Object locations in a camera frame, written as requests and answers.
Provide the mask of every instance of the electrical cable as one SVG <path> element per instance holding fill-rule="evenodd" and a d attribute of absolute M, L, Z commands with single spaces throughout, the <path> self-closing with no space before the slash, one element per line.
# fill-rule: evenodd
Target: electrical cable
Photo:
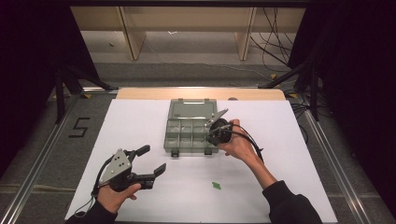
<path fill-rule="evenodd" d="M 105 170 L 106 166 L 108 166 L 108 164 L 111 163 L 111 160 L 113 160 L 113 157 L 114 156 L 111 156 L 107 161 L 105 161 L 105 163 L 102 165 L 102 167 L 99 170 L 98 176 L 96 177 L 95 184 L 93 185 L 93 189 L 91 192 L 91 196 L 94 198 L 96 198 L 99 193 L 98 185 L 99 185 L 100 176 L 102 175 L 102 172 L 103 172 L 103 170 Z"/>
<path fill-rule="evenodd" d="M 274 72 L 282 72 L 282 73 L 287 73 L 287 72 L 289 72 L 289 71 L 282 71 L 282 70 L 276 70 L 276 69 L 273 69 L 273 68 L 270 68 L 270 67 L 268 67 L 266 64 L 265 64 L 265 61 L 264 61 L 264 51 L 262 52 L 262 65 L 264 65 L 264 67 L 266 68 L 266 69 L 268 69 L 268 70 L 270 70 L 270 71 L 274 71 Z"/>
<path fill-rule="evenodd" d="M 90 203 L 90 206 L 88 207 L 87 211 L 86 211 L 84 214 L 79 215 L 79 214 L 78 214 L 78 211 L 79 211 L 80 209 L 82 209 L 83 207 L 87 206 L 88 203 Z M 87 214 L 87 212 L 92 208 L 92 203 L 93 203 L 93 196 L 91 196 L 90 200 L 89 200 L 87 203 L 85 203 L 84 205 L 82 205 L 80 208 L 78 208 L 78 209 L 75 211 L 74 216 L 75 216 L 75 217 L 85 217 L 85 215 Z"/>
<path fill-rule="evenodd" d="M 271 46 L 274 46 L 274 47 L 277 47 L 277 48 L 282 48 L 282 49 L 286 49 L 286 50 L 290 50 L 290 51 L 291 51 L 291 49 L 288 49 L 288 48 L 286 48 L 286 47 L 281 47 L 281 46 L 279 46 L 279 45 L 273 44 L 273 43 L 269 42 L 268 40 L 264 39 L 264 37 L 262 36 L 262 33 L 259 33 L 259 36 L 262 38 L 263 41 L 268 42 L 268 45 L 271 45 Z"/>
<path fill-rule="evenodd" d="M 305 110 L 303 110 L 297 117 L 296 117 L 296 119 L 299 119 L 300 118 L 300 116 L 304 113 L 306 111 L 306 109 Z"/>
<path fill-rule="evenodd" d="M 305 139 L 305 143 L 308 144 L 308 132 L 306 131 L 306 129 L 301 126 L 300 124 L 298 125 L 300 127 L 300 129 L 305 133 L 306 139 Z"/>
<path fill-rule="evenodd" d="M 285 37 L 290 41 L 290 43 L 293 45 L 294 43 L 291 41 L 291 39 L 289 38 L 289 36 L 286 33 L 283 33 L 285 35 Z"/>
<path fill-rule="evenodd" d="M 282 42 L 280 41 L 280 39 L 279 39 L 279 35 L 278 35 L 278 33 L 277 33 L 277 7 L 275 7 L 274 8 L 274 23 L 271 23 L 271 21 L 270 21 L 270 19 L 269 19 L 269 17 L 268 17 L 268 15 L 267 15 L 267 12 L 265 11 L 265 8 L 263 8 L 262 9 L 262 11 L 264 12 L 264 15 L 265 15 L 265 18 L 267 19 L 267 21 L 268 21 L 268 23 L 270 24 L 270 27 L 271 27 L 271 34 L 272 33 L 274 33 L 274 36 L 276 37 L 276 39 L 277 39 L 277 42 L 278 42 L 278 44 L 279 44 L 279 49 L 280 49 L 280 52 L 282 53 L 282 56 L 283 56 L 283 59 L 285 60 L 285 64 L 286 64 L 286 58 L 285 58 L 285 54 L 284 54 L 284 52 L 283 52 L 283 45 L 282 45 Z"/>
<path fill-rule="evenodd" d="M 274 54 L 272 54 L 271 52 L 269 52 L 269 51 L 266 50 L 266 49 L 263 49 L 259 44 L 257 44 L 257 42 L 255 42 L 255 44 L 256 44 L 256 47 L 257 47 L 257 48 L 259 48 L 259 49 L 261 49 L 261 50 L 265 50 L 266 53 L 270 54 L 272 57 L 278 59 L 280 62 L 282 62 L 283 64 L 285 64 L 285 62 L 283 62 L 282 60 L 280 60 L 279 58 L 277 58 Z M 172 64 L 172 63 L 170 63 L 170 62 L 166 62 L 165 60 L 163 60 L 162 57 L 157 53 L 157 51 L 155 51 L 155 50 L 149 45 L 149 43 L 146 43 L 146 46 L 148 46 L 148 48 L 151 50 L 151 52 L 153 52 L 153 53 L 160 59 L 160 62 L 161 62 L 161 63 L 169 63 L 169 64 Z M 268 67 L 268 66 L 265 64 L 263 58 L 262 58 L 262 62 L 263 62 L 264 67 L 267 68 L 267 69 L 270 70 L 270 71 L 281 72 L 281 73 L 289 72 L 289 71 L 276 70 L 276 69 L 273 69 L 273 68 Z M 230 66 L 230 65 L 224 65 L 224 64 L 209 64 L 209 63 L 201 63 L 201 64 L 206 65 L 206 66 L 213 66 L 213 67 L 226 67 L 226 68 L 230 68 L 230 69 L 233 69 L 233 70 L 236 70 L 236 71 L 252 72 L 252 73 L 258 74 L 258 75 L 261 76 L 261 77 L 264 77 L 265 79 L 267 79 L 267 80 L 269 80 L 269 81 L 273 81 L 271 78 L 267 77 L 266 75 L 261 74 L 261 73 L 259 73 L 259 72 L 257 72 L 257 71 L 254 71 L 254 70 L 242 69 L 242 68 L 235 68 L 235 67 L 232 67 L 232 66 Z"/>
<path fill-rule="evenodd" d="M 256 150 L 257 156 L 258 156 L 258 157 L 260 158 L 260 160 L 262 160 L 262 162 L 263 162 L 263 158 L 262 158 L 262 149 L 260 149 L 259 146 L 257 146 L 256 141 L 254 141 L 254 139 L 251 137 L 251 135 L 250 135 L 248 132 L 246 132 L 246 130 L 245 130 L 244 128 L 242 128 L 241 126 L 239 126 L 239 125 L 234 125 L 234 124 L 233 124 L 233 126 L 236 126 L 236 127 L 241 128 L 247 135 L 245 135 L 245 134 L 243 134 L 243 133 L 239 133 L 239 132 L 227 130 L 227 129 L 224 129 L 223 131 L 226 132 L 226 133 L 233 133 L 233 134 L 239 135 L 239 136 L 241 136 L 241 137 L 247 139 L 247 140 L 249 141 L 249 143 L 250 143 L 251 145 L 253 145 L 254 149 Z"/>
<path fill-rule="evenodd" d="M 277 60 L 280 61 L 281 63 L 287 65 L 287 64 L 286 64 L 285 62 L 283 62 L 281 59 L 279 59 L 278 57 L 276 57 L 273 53 L 271 53 L 270 51 L 266 50 L 266 49 L 265 49 L 265 48 L 266 48 L 266 44 L 265 44 L 265 46 L 264 46 L 264 48 L 263 48 L 262 46 L 260 46 L 260 45 L 253 39 L 252 36 L 250 37 L 250 39 L 257 45 L 257 47 L 258 47 L 259 49 L 261 49 L 262 51 L 264 51 L 264 52 L 266 52 L 267 54 L 271 55 L 273 58 L 277 59 Z"/>

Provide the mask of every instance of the gray plastic box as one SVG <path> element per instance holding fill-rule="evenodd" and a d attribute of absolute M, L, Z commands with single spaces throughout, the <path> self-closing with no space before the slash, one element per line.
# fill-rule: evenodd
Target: gray plastic box
<path fill-rule="evenodd" d="M 172 157 L 179 153 L 211 155 L 219 149 L 207 142 L 205 124 L 217 113 L 216 100 L 172 100 L 163 147 Z"/>

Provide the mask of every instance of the wire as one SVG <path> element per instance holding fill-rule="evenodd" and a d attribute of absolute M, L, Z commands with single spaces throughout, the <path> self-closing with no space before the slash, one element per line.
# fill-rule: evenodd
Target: wire
<path fill-rule="evenodd" d="M 107 161 L 105 161 L 105 163 L 102 165 L 102 167 L 99 170 L 98 176 L 96 177 L 96 181 L 95 184 L 93 185 L 93 189 L 91 192 L 91 196 L 96 198 L 98 193 L 99 193 L 99 179 L 100 176 L 102 175 L 103 170 L 105 170 L 106 166 L 111 162 L 111 160 L 113 160 L 114 156 L 111 156 Z"/>
<path fill-rule="evenodd" d="M 244 132 L 246 132 L 246 130 L 245 130 L 244 128 L 242 128 L 241 126 L 239 126 L 239 125 L 233 124 L 233 126 L 239 127 L 239 128 L 241 128 Z M 264 162 L 264 160 L 263 160 L 263 158 L 262 158 L 262 149 L 260 149 L 259 146 L 257 146 L 256 141 L 254 141 L 254 139 L 251 137 L 251 135 L 250 135 L 248 132 L 246 132 L 247 135 L 245 135 L 245 134 L 238 133 L 238 132 L 231 131 L 231 130 L 227 130 L 227 129 L 224 129 L 223 131 L 226 132 L 226 133 L 233 133 L 233 134 L 239 135 L 239 136 L 241 136 L 241 137 L 247 139 L 247 140 L 249 141 L 249 143 L 250 143 L 251 145 L 253 145 L 254 149 L 256 150 L 257 156 L 260 158 L 260 160 L 262 160 L 262 162 Z"/>
<path fill-rule="evenodd" d="M 286 33 L 284 33 L 284 35 L 290 41 L 290 43 L 293 45 L 294 43 L 290 40 L 289 36 Z"/>
<path fill-rule="evenodd" d="M 273 53 L 271 53 L 270 51 L 268 51 L 268 50 L 265 49 L 266 46 L 267 46 L 267 43 L 265 44 L 265 46 L 264 46 L 264 48 L 263 48 L 262 46 L 260 46 L 260 45 L 253 39 L 252 36 L 250 37 L 250 39 L 257 45 L 257 47 L 258 47 L 259 49 L 262 49 L 263 52 L 266 52 L 267 54 L 271 55 L 273 58 L 277 59 L 277 60 L 280 61 L 281 63 L 287 65 L 287 64 L 286 64 L 285 62 L 283 62 L 281 59 L 279 59 L 278 57 L 276 57 Z"/>
<path fill-rule="evenodd" d="M 303 133 L 305 133 L 305 136 L 306 136 L 306 138 L 305 138 L 305 143 L 308 144 L 308 132 L 307 132 L 306 129 L 305 129 L 303 126 L 301 126 L 300 124 L 299 124 L 298 126 L 299 126 L 300 129 L 303 131 Z"/>
<path fill-rule="evenodd" d="M 274 46 L 274 47 L 277 47 L 277 48 L 282 48 L 282 49 L 286 49 L 286 50 L 290 50 L 290 51 L 291 51 L 291 49 L 288 49 L 288 48 L 286 48 L 286 47 L 282 47 L 282 46 L 273 44 L 273 43 L 269 42 L 268 40 L 264 39 L 264 37 L 262 36 L 262 33 L 259 33 L 259 36 L 262 38 L 263 41 L 265 41 L 266 43 L 268 43 L 268 45 L 271 45 L 271 46 Z"/>
<path fill-rule="evenodd" d="M 82 209 L 83 207 L 87 206 L 88 203 L 90 204 L 90 206 L 88 207 L 87 212 L 92 208 L 93 196 L 91 196 L 90 200 L 89 200 L 87 203 L 85 203 L 84 205 L 82 205 L 80 208 L 78 208 L 78 209 L 76 210 L 74 216 L 75 216 L 75 217 L 85 217 L 85 215 L 87 214 L 87 212 L 85 212 L 85 213 L 82 214 L 82 215 L 79 215 L 79 214 L 78 214 L 78 211 L 79 211 L 80 209 Z"/>
<path fill-rule="evenodd" d="M 306 111 L 306 109 L 305 109 L 303 112 L 301 112 L 301 113 L 296 117 L 296 119 L 299 119 L 300 116 L 301 116 L 305 111 Z"/>
<path fill-rule="evenodd" d="M 280 41 L 279 35 L 278 35 L 278 33 L 277 33 L 277 20 L 276 20 L 276 19 L 277 19 L 277 7 L 274 8 L 274 23 L 271 23 L 271 21 L 270 21 L 268 15 L 267 15 L 267 12 L 265 11 L 265 8 L 263 8 L 262 11 L 264 12 L 265 18 L 267 19 L 268 23 L 270 24 L 270 27 L 271 27 L 271 34 L 274 34 L 274 36 L 275 36 L 276 39 L 277 39 L 280 52 L 282 53 L 283 59 L 285 60 L 285 64 L 286 64 L 287 59 L 286 59 L 286 57 L 285 57 L 285 54 L 288 56 L 288 58 L 289 58 L 289 54 L 284 50 L 284 47 L 283 47 L 283 45 L 282 45 L 282 42 Z"/>

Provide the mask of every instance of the human hand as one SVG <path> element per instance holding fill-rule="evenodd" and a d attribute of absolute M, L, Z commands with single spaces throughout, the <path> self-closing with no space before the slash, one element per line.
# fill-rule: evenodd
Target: human hand
<path fill-rule="evenodd" d="M 248 136 L 248 134 L 239 127 L 239 119 L 233 119 L 230 120 L 230 122 L 233 123 L 234 132 Z M 241 161 L 244 161 L 245 163 L 259 159 L 250 142 L 246 138 L 235 133 L 233 133 L 229 143 L 218 144 L 218 146 L 219 149 L 222 149 L 226 152 L 226 156 L 231 155 Z"/>
<path fill-rule="evenodd" d="M 114 191 L 109 185 L 99 188 L 97 201 L 109 212 L 116 214 L 127 198 L 136 200 L 134 194 L 140 190 L 140 184 L 133 184 L 122 192 Z"/>

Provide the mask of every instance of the black cable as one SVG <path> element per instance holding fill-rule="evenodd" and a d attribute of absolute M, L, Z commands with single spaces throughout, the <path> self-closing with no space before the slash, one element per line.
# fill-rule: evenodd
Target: black cable
<path fill-rule="evenodd" d="M 98 185 L 99 185 L 100 176 L 102 175 L 102 172 L 103 172 L 103 170 L 105 170 L 106 166 L 108 166 L 108 164 L 111 162 L 111 160 L 113 160 L 113 157 L 114 156 L 110 157 L 107 161 L 105 161 L 105 163 L 99 170 L 98 176 L 96 177 L 96 181 L 95 181 L 95 184 L 94 184 L 92 192 L 91 192 L 91 196 L 94 198 L 96 198 L 99 193 Z"/>
<path fill-rule="evenodd" d="M 274 8 L 274 24 L 271 23 L 271 21 L 270 21 L 268 15 L 267 15 L 267 12 L 265 11 L 265 8 L 263 8 L 262 11 L 264 12 L 265 18 L 267 19 L 268 23 L 270 24 L 270 27 L 271 27 L 271 34 L 274 33 L 274 35 L 275 35 L 275 37 L 276 37 L 276 39 L 277 39 L 277 42 L 278 42 L 278 44 L 279 44 L 280 52 L 282 53 L 283 59 L 285 60 L 285 64 L 286 64 L 286 61 L 287 61 L 287 60 L 286 60 L 285 54 L 283 53 L 283 50 L 282 50 L 282 48 L 284 48 L 284 47 L 283 47 L 282 42 L 280 41 L 279 35 L 278 35 L 278 33 L 277 33 L 277 22 L 276 22 L 276 19 L 277 19 L 277 7 Z"/>
<path fill-rule="evenodd" d="M 299 116 L 297 116 L 296 119 L 298 119 L 305 111 L 306 111 L 306 108 L 300 108 L 300 109 L 294 110 L 295 115 L 301 112 L 301 114 Z"/>
<path fill-rule="evenodd" d="M 293 45 L 293 42 L 291 41 L 291 39 L 289 38 L 289 36 L 286 33 L 283 33 L 285 35 L 285 37 L 290 41 L 290 43 Z"/>
<path fill-rule="evenodd" d="M 265 53 L 271 55 L 272 57 L 274 57 L 275 59 L 277 59 L 277 60 L 280 61 L 281 63 L 287 65 L 287 64 L 286 64 L 285 62 L 283 62 L 281 59 L 279 59 L 278 57 L 276 57 L 273 53 L 271 53 L 270 51 L 266 50 L 266 49 L 265 49 L 266 45 L 265 45 L 264 48 L 263 48 L 262 46 L 260 46 L 260 45 L 253 39 L 253 37 L 250 37 L 250 39 L 256 44 L 256 46 L 257 46 L 259 49 L 261 49 L 261 50 L 263 50 Z"/>
<path fill-rule="evenodd" d="M 291 108 L 293 110 L 295 110 L 295 109 L 306 109 L 306 106 L 305 105 L 292 105 Z"/>
<path fill-rule="evenodd" d="M 268 69 L 268 70 L 270 70 L 270 71 L 273 71 L 273 72 L 282 72 L 282 73 L 287 73 L 287 72 L 289 72 L 289 71 L 276 70 L 276 69 L 274 69 L 274 68 L 268 67 L 268 66 L 265 64 L 265 61 L 264 61 L 264 53 L 262 54 L 262 65 L 264 65 L 264 67 L 265 67 L 266 69 Z"/>
<path fill-rule="evenodd" d="M 305 111 L 306 111 L 306 110 L 304 110 L 303 112 L 301 112 L 301 114 L 299 114 L 299 115 L 296 117 L 296 119 L 299 119 L 300 116 L 303 115 Z"/>
<path fill-rule="evenodd" d="M 242 131 L 244 131 L 247 134 L 247 136 L 251 139 L 251 141 L 254 143 L 254 145 L 257 146 L 256 141 L 254 141 L 253 137 L 250 135 L 250 133 L 248 133 L 248 131 L 246 129 L 242 128 L 242 126 L 237 125 L 237 124 L 234 124 L 233 126 L 236 126 L 236 127 L 240 128 Z"/>
<path fill-rule="evenodd" d="M 301 130 L 303 130 L 303 132 L 305 133 L 306 139 L 305 139 L 305 143 L 308 144 L 308 132 L 306 131 L 306 129 L 301 126 L 300 124 L 298 125 L 300 127 Z"/>
<path fill-rule="evenodd" d="M 79 215 L 79 214 L 78 214 L 78 213 L 79 213 L 79 210 L 81 210 L 83 207 L 87 206 L 88 203 L 90 204 L 90 206 L 88 207 L 87 211 L 84 212 L 84 214 Z M 87 203 L 84 203 L 84 205 L 82 205 L 80 208 L 78 208 L 78 209 L 75 211 L 74 216 L 75 216 L 75 217 L 78 217 L 78 218 L 85 217 L 85 215 L 87 215 L 87 212 L 92 208 L 92 203 L 93 203 L 93 196 L 91 196 L 90 200 L 89 200 Z"/>
<path fill-rule="evenodd" d="M 256 150 L 257 156 L 260 158 L 260 160 L 262 160 L 262 162 L 264 162 L 264 160 L 263 160 L 263 158 L 262 158 L 262 150 L 257 146 L 257 144 L 256 144 L 256 142 L 254 141 L 254 139 L 251 138 L 251 136 L 250 136 L 248 133 L 247 133 L 248 136 L 246 136 L 245 134 L 238 133 L 238 132 L 231 131 L 231 130 L 226 130 L 226 129 L 224 129 L 223 131 L 226 132 L 226 133 L 233 133 L 233 134 L 239 135 L 239 136 L 241 136 L 241 137 L 247 139 L 247 140 L 249 141 L 249 143 L 250 143 L 251 145 L 253 145 L 254 149 Z"/>
<path fill-rule="evenodd" d="M 288 49 L 288 48 L 286 48 L 286 47 L 281 47 L 281 46 L 279 46 L 279 45 L 273 44 L 273 43 L 269 42 L 268 40 L 264 39 L 264 37 L 262 36 L 262 33 L 259 33 L 259 36 L 262 38 L 263 41 L 268 42 L 268 45 L 271 45 L 271 46 L 274 46 L 274 47 L 277 47 L 277 48 L 282 48 L 282 49 L 286 49 L 286 50 L 291 51 L 291 49 Z"/>

